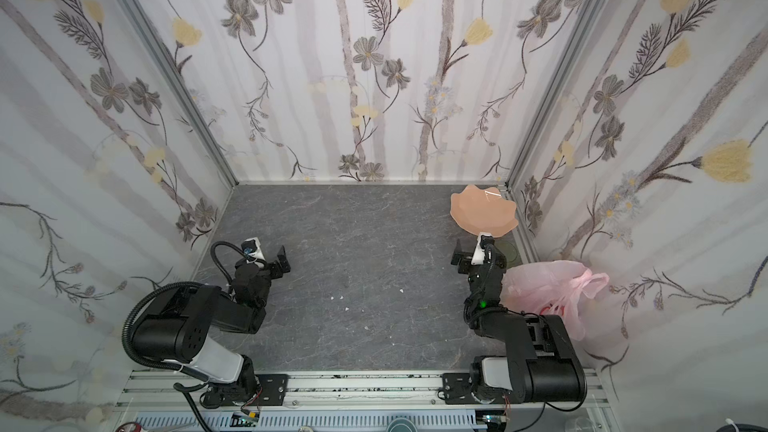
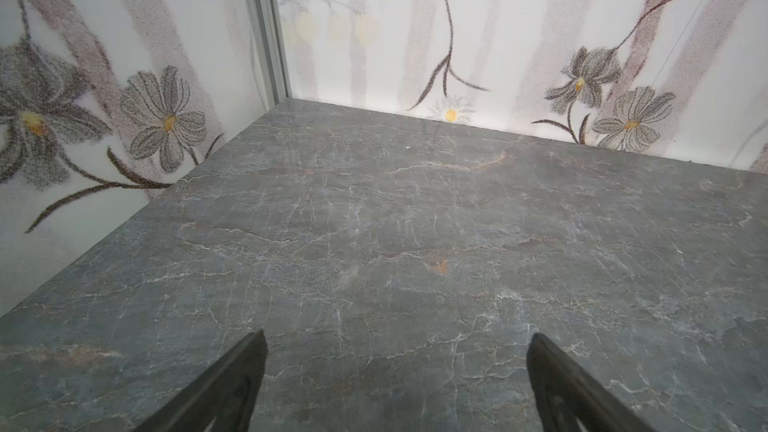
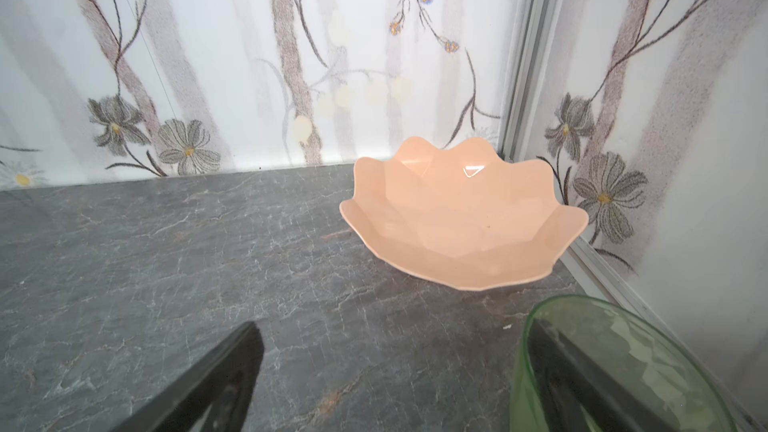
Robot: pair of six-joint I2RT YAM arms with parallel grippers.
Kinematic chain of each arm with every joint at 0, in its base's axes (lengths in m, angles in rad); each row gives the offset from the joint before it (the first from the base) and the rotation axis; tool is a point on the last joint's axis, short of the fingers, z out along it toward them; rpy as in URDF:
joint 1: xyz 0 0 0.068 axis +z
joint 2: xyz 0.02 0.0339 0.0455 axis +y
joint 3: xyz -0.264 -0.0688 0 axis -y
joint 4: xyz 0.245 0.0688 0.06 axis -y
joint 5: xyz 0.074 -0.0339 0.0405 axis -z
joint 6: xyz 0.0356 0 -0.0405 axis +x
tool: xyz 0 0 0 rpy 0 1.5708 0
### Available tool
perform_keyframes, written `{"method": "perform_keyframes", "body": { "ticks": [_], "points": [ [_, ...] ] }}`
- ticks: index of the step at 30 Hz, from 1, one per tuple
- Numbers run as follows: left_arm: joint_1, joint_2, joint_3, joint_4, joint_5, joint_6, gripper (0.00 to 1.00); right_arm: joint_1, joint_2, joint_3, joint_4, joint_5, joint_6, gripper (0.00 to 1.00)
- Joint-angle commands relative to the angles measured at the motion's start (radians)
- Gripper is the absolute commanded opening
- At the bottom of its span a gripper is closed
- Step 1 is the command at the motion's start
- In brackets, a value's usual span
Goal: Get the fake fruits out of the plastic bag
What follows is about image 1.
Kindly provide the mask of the pink scalloped bowl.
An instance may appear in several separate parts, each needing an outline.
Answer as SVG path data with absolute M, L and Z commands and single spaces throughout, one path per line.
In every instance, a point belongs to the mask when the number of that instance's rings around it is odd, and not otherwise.
M 503 237 L 519 225 L 516 211 L 517 204 L 505 199 L 496 187 L 467 185 L 450 197 L 450 216 L 461 229 L 475 236 Z

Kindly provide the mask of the pink plastic bag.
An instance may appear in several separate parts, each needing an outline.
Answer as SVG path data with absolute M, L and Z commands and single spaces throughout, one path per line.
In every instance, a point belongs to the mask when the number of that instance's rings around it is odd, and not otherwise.
M 581 341 L 586 328 L 579 314 L 582 298 L 592 300 L 609 276 L 576 261 L 536 262 L 512 267 L 502 280 L 501 304 L 517 312 L 557 315 L 571 339 Z

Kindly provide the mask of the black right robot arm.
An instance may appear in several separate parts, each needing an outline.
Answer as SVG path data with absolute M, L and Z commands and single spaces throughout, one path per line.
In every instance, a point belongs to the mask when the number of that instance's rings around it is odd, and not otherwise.
M 587 398 L 584 369 L 557 315 L 513 311 L 501 303 L 506 256 L 487 234 L 472 251 L 456 243 L 451 263 L 467 277 L 463 320 L 476 335 L 501 342 L 503 356 L 477 356 L 467 372 L 444 373 L 438 397 L 448 405 L 543 403 L 572 411 Z

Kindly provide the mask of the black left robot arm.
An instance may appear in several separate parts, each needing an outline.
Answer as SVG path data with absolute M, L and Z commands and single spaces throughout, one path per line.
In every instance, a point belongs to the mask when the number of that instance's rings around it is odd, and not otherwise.
M 216 265 L 221 247 L 240 257 L 232 271 L 219 269 L 227 285 L 183 281 L 153 290 L 129 312 L 123 349 L 139 365 L 196 379 L 195 386 L 175 387 L 194 410 L 280 406 L 287 375 L 257 372 L 251 358 L 230 351 L 210 331 L 254 335 L 260 330 L 273 281 L 291 270 L 286 250 L 280 248 L 268 261 L 257 238 L 241 245 L 217 241 L 210 247 Z

